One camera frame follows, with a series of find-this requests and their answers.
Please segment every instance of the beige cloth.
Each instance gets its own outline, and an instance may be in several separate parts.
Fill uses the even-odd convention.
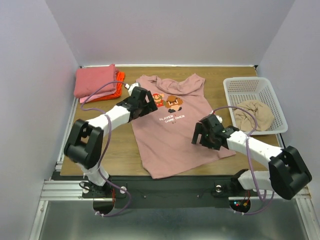
[[[258,100],[248,100],[237,105],[243,108],[253,116],[255,116],[258,123],[257,131],[266,131],[270,128],[271,124],[275,120],[270,107]],[[233,111],[236,127],[241,131],[250,132],[255,127],[255,121],[244,111],[236,109]]]

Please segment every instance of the cable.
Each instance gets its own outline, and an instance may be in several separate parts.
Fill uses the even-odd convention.
[[[202,196],[205,194],[205,192],[206,192],[206,191],[209,191],[209,190],[211,190],[210,193],[211,193],[211,195],[213,195],[213,194],[212,194],[213,188],[210,187],[210,188],[204,189],[200,194],[198,194],[198,198],[202,198]]]
[[[112,205],[113,205],[113,207],[115,206],[115,203],[116,203],[116,191],[113,188],[112,189]]]
[[[267,203],[264,207],[262,207],[261,209],[259,209],[258,211],[254,211],[254,212],[239,212],[239,211],[233,210],[232,208],[231,208],[231,210],[232,210],[235,214],[238,213],[238,214],[247,215],[247,216],[259,214],[259,213],[262,213],[264,210],[266,210],[266,209],[269,207],[269,205],[271,204],[272,200],[274,199],[274,196],[275,196],[275,192],[273,191],[273,192],[272,192],[272,195],[271,195],[271,198],[270,198],[270,200],[268,201],[268,203]]]
[[[87,190],[87,191],[91,191],[91,189],[90,189],[90,187],[88,187],[88,186],[85,186],[85,181],[81,181],[81,182],[79,182],[79,186],[80,186],[80,188],[82,188],[83,190]]]
[[[103,89],[105,86],[107,86],[107,85],[109,85],[109,84],[113,84],[113,83],[121,83],[121,84],[123,84],[123,85],[126,86],[126,83],[124,83],[124,82],[122,82],[122,81],[110,81],[110,82],[104,84],[104,85],[103,85],[102,87],[100,87],[98,90],[96,90],[96,91],[95,91],[94,93],[92,93],[90,96],[88,96],[88,97],[84,100],[84,102],[81,104],[81,110],[83,110],[83,111],[95,110],[95,111],[98,111],[98,112],[104,114],[105,117],[107,118],[107,120],[108,120],[108,130],[109,130],[109,132],[108,132],[108,140],[107,140],[107,142],[106,142],[106,145],[105,145],[105,147],[104,147],[104,150],[103,150],[103,152],[102,152],[102,154],[101,154],[101,156],[100,156],[100,158],[99,158],[99,161],[98,161],[98,163],[97,163],[97,164],[98,164],[98,165],[97,165],[97,169],[98,169],[98,172],[99,172],[100,176],[103,178],[103,180],[105,180],[106,183],[108,183],[110,186],[112,186],[112,187],[114,187],[114,188],[116,188],[116,189],[118,189],[118,190],[121,190],[121,191],[125,192],[125,193],[127,194],[127,196],[129,197],[128,202],[127,202],[127,203],[125,204],[125,206],[124,206],[120,211],[118,211],[118,212],[115,212],[115,213],[113,213],[113,214],[108,214],[108,215],[105,215],[105,214],[100,213],[100,212],[98,212],[98,211],[95,212],[96,215],[99,215],[99,216],[102,216],[102,217],[113,217],[113,216],[119,215],[120,213],[122,213],[124,210],[126,210],[126,209],[129,207],[129,205],[131,204],[131,201],[132,201],[131,194],[130,194],[127,190],[125,190],[125,189],[119,187],[118,185],[112,183],[111,181],[109,181],[109,180],[103,175],[103,173],[101,172],[101,169],[100,169],[102,159],[104,158],[104,155],[106,154],[106,151],[107,151],[107,149],[108,149],[108,147],[109,147],[110,140],[111,140],[112,127],[111,127],[111,119],[110,119],[110,117],[109,117],[109,116],[106,114],[106,112],[105,112],[104,110],[102,110],[102,109],[95,108],[95,107],[84,108],[85,103],[86,103],[94,94],[96,94],[97,92],[99,92],[99,91],[100,91],[101,89]]]
[[[244,199],[241,201],[241,203],[243,203],[244,201],[246,201],[245,204],[248,204],[249,200],[250,200],[250,191],[248,190],[248,191],[244,194]]]
[[[238,107],[238,106],[222,106],[222,107],[218,107],[216,108],[215,110],[213,110],[213,114],[215,114],[216,111],[220,110],[220,109],[239,109],[243,112],[245,112],[246,114],[248,114],[250,117],[252,117],[252,119],[254,120],[254,128],[247,134],[247,138],[245,140],[245,145],[246,145],[246,155],[248,157],[248,163],[249,163],[249,166],[250,166],[250,171],[251,171],[251,174],[252,174],[252,178],[253,178],[253,182],[254,182],[254,186],[255,186],[255,189],[256,189],[256,192],[258,194],[258,197],[259,199],[264,202],[266,200],[266,198],[263,198],[260,194],[260,190],[259,190],[259,186],[258,186],[258,182],[257,182],[257,179],[256,179],[256,176],[255,176],[255,171],[254,171],[254,167],[252,165],[252,160],[251,160],[251,152],[250,152],[250,148],[249,148],[249,137],[251,136],[251,134],[257,130],[257,127],[258,127],[258,122],[257,122],[257,119],[255,118],[255,116],[253,116],[249,111],[241,108],[241,107]]]

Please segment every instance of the folded towel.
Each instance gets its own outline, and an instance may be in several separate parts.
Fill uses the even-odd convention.
[[[111,64],[110,66],[79,68],[75,74],[74,96],[76,98],[90,96],[104,84],[115,81],[117,72],[118,69],[116,69],[114,64]],[[98,91],[97,94],[111,91],[115,92],[116,88],[116,83],[109,84]]]
[[[257,131],[266,131],[270,128],[275,120],[270,107],[258,100],[248,100],[237,105],[242,109],[247,110],[255,116],[258,123]],[[244,111],[236,109],[233,111],[236,127],[241,131],[249,132],[255,127],[255,121]]]
[[[116,80],[119,82],[123,82],[125,79],[125,73],[119,71],[116,74]],[[122,94],[122,83],[115,83],[116,84],[116,90],[114,92],[112,92],[112,94],[108,93],[108,92],[104,92],[104,93],[99,93],[99,94],[95,94],[92,97],[89,98],[88,102],[97,102],[97,101],[103,101],[103,100],[109,100],[109,99],[116,99],[119,98]],[[88,96],[85,97],[81,97],[79,99],[79,102],[82,104],[86,99],[88,98]]]

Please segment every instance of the white wall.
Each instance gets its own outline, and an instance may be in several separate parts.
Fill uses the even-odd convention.
[[[320,220],[320,1],[296,0],[263,56],[258,74],[268,78],[295,146],[313,176],[309,188]]]
[[[46,2],[80,65],[255,65],[294,0]]]
[[[77,63],[44,0],[0,4],[0,239],[28,239],[54,170]]]

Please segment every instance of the screw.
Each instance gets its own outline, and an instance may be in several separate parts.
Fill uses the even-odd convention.
[[[222,192],[222,186],[221,186],[221,185],[215,186],[215,191],[216,191],[217,193],[221,193],[221,192]]]
[[[121,188],[122,188],[123,190],[126,190],[126,191],[127,191],[127,188],[126,188],[125,186],[122,186]]]

